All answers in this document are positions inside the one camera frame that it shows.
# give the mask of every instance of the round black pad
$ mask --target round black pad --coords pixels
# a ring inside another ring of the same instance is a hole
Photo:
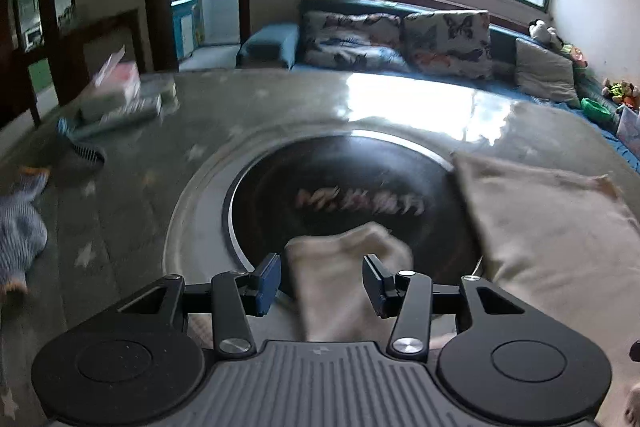
[[[73,425],[148,423],[183,402],[203,374],[202,350],[177,331],[70,331],[31,367],[47,415]]]
[[[136,378],[151,364],[151,353],[131,341],[107,341],[88,346],[78,358],[78,371],[96,382]]]
[[[611,379],[596,344],[539,311],[472,315],[440,352],[455,399],[507,425],[562,425],[597,413]]]
[[[514,341],[502,344],[491,355],[495,368],[505,377],[522,382],[544,382],[559,377],[566,358],[542,342]]]
[[[310,138],[269,153],[227,197],[242,253],[258,266],[294,237],[375,221],[409,245],[416,271],[458,284],[479,248],[447,163],[427,153],[365,136]],[[294,296],[285,257],[280,289]]]

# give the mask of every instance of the stuffed toy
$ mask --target stuffed toy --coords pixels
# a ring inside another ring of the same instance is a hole
[[[618,104],[616,112],[621,112],[625,106],[638,112],[638,106],[640,105],[640,87],[638,86],[634,86],[624,80],[617,84],[611,84],[611,81],[605,78],[602,95]]]
[[[555,51],[560,51],[564,42],[558,37],[558,33],[555,28],[549,28],[546,26],[546,22],[543,20],[532,21],[529,25],[529,35],[534,40],[551,47]]]
[[[579,68],[586,68],[587,66],[589,66],[587,59],[584,58],[584,53],[582,52],[582,50],[577,46],[574,46],[573,44],[565,44],[564,46],[562,46],[560,53],[565,55],[566,57],[569,57]]]

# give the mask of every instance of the blue cabinet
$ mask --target blue cabinet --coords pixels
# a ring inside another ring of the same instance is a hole
[[[175,51],[178,60],[182,60],[198,47],[196,38],[198,0],[173,1],[171,10],[174,20]]]

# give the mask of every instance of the green bowl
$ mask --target green bowl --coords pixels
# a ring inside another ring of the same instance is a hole
[[[609,109],[590,98],[583,98],[580,101],[580,108],[585,116],[595,123],[609,123],[613,119],[613,114]]]

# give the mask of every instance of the butterfly pillow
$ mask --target butterfly pillow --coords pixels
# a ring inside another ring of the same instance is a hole
[[[314,39],[328,28],[341,28],[359,32],[369,38],[372,46],[386,46],[401,51],[402,19],[386,13],[343,15],[340,13],[310,11],[305,14],[307,39]]]
[[[304,62],[334,70],[411,72],[400,52],[375,45],[363,32],[335,26],[307,41]]]
[[[406,57],[422,73],[489,78],[489,13],[436,11],[404,18]]]

